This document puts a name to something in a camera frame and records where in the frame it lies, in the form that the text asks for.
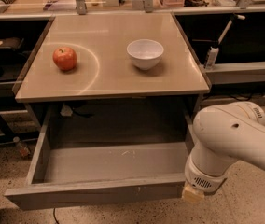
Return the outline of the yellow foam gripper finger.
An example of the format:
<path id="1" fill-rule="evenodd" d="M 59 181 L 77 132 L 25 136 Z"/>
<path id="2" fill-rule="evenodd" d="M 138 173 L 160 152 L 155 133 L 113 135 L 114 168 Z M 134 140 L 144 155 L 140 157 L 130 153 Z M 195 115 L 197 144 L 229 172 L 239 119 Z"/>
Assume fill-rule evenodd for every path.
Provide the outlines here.
<path id="1" fill-rule="evenodd" d="M 189 203 L 197 203 L 204 199 L 204 192 L 186 182 L 182 191 L 182 199 Z"/>

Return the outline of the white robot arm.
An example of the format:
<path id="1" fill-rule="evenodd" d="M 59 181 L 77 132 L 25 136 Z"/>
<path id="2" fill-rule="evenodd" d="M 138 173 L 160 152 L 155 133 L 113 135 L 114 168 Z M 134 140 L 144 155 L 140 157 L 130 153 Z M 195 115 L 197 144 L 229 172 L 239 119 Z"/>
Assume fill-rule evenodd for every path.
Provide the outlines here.
<path id="1" fill-rule="evenodd" d="M 182 198 L 196 203 L 214 194 L 237 161 L 265 171 L 265 113 L 252 102 L 212 105 L 192 122 L 194 147 L 186 165 Z"/>

